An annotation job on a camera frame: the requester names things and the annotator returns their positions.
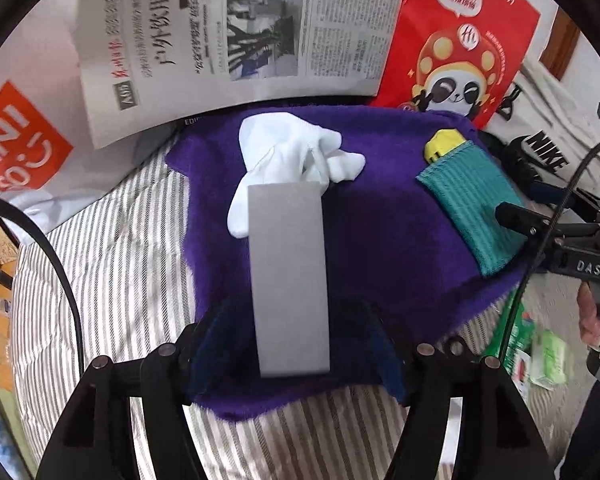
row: black clamp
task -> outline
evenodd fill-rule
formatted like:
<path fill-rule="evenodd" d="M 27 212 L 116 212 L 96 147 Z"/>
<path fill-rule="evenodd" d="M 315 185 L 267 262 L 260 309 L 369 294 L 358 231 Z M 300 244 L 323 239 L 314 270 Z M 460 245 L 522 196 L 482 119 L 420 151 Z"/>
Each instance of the black clamp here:
<path fill-rule="evenodd" d="M 584 223 L 558 224 L 551 236 L 553 241 L 544 250 L 541 268 L 563 276 L 573 276 L 597 284 L 596 304 L 600 312 L 600 199 L 578 190 L 574 207 Z M 523 207 L 504 202 L 496 208 L 498 223 L 528 237 L 531 247 L 537 246 L 546 235 L 549 217 Z M 600 381 L 600 348 L 592 348 L 587 368 Z"/>
<path fill-rule="evenodd" d="M 211 309 L 176 343 L 160 345 L 145 359 L 114 364 L 96 357 L 56 424 L 36 478 L 138 480 L 129 398 L 140 397 L 156 478 L 206 479 L 183 404 L 190 404 L 184 391 L 194 373 L 191 358 L 216 313 Z M 456 480 L 553 478 L 533 419 L 497 358 L 476 357 L 460 337 L 443 351 L 413 346 L 404 337 L 390 341 L 412 393 L 386 480 L 436 477 L 452 397 L 463 398 Z"/>

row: screw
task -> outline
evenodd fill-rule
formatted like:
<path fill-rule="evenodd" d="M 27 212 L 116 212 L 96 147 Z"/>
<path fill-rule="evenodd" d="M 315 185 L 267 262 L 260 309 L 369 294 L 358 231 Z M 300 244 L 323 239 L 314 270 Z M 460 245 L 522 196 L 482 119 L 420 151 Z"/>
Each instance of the screw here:
<path fill-rule="evenodd" d="M 500 360 L 492 355 L 484 358 L 484 364 L 486 364 L 487 367 L 491 368 L 492 370 L 497 370 L 500 368 Z"/>
<path fill-rule="evenodd" d="M 158 346 L 158 354 L 162 357 L 173 355 L 176 351 L 176 345 L 173 343 L 164 343 Z"/>
<path fill-rule="evenodd" d="M 99 370 L 100 368 L 104 368 L 109 363 L 109 358 L 106 355 L 99 355 L 93 361 L 91 361 L 91 366 Z"/>
<path fill-rule="evenodd" d="M 429 343 L 420 343 L 416 350 L 418 351 L 418 354 L 424 356 L 430 356 L 436 353 L 436 349 Z"/>
<path fill-rule="evenodd" d="M 462 343 L 459 341 L 453 341 L 450 346 L 451 353 L 455 356 L 461 355 L 464 351 Z"/>

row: human hand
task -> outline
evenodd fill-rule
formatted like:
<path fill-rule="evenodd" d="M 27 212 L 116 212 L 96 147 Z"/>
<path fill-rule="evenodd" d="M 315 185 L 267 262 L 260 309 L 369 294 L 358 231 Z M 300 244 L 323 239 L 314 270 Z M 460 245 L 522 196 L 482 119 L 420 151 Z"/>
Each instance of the human hand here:
<path fill-rule="evenodd" d="M 578 290 L 578 309 L 580 311 L 580 338 L 588 346 L 600 347 L 600 320 L 593 294 L 586 282 Z"/>

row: purple towel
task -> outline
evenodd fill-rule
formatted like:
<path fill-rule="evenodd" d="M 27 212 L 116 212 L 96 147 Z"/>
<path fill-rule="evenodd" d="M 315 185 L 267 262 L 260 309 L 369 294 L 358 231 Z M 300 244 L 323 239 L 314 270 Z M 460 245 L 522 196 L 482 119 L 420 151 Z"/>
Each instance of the purple towel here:
<path fill-rule="evenodd" d="M 435 342 L 520 278 L 520 266 L 512 264 L 483 279 L 451 220 L 416 181 L 427 165 L 424 145 L 439 129 L 456 128 L 479 144 L 467 119 L 447 112 L 365 106 L 252 109 L 201 118 L 184 131 L 166 159 L 189 178 L 183 244 L 194 271 L 196 319 L 212 304 L 250 298 L 248 240 L 229 234 L 226 216 L 246 171 L 238 144 L 240 124 L 270 111 L 288 111 L 336 130 L 342 133 L 343 150 L 366 156 L 366 167 L 355 181 L 332 185 L 322 197 L 330 304 L 366 300 L 377 305 L 385 324 L 412 341 Z M 248 300 L 242 304 L 250 308 Z M 223 418 L 242 420 L 344 384 L 379 383 L 356 338 L 333 330 L 334 321 L 329 374 L 263 379 L 251 348 L 239 367 L 196 402 Z"/>

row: yellow object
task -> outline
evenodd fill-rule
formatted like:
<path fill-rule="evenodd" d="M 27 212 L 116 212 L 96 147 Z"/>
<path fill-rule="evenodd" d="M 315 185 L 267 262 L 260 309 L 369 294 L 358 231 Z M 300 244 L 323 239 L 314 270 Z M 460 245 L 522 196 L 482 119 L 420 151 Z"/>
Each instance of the yellow object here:
<path fill-rule="evenodd" d="M 463 142 L 466 142 L 466 139 L 458 130 L 438 130 L 424 145 L 424 158 L 429 164 L 433 164 Z"/>

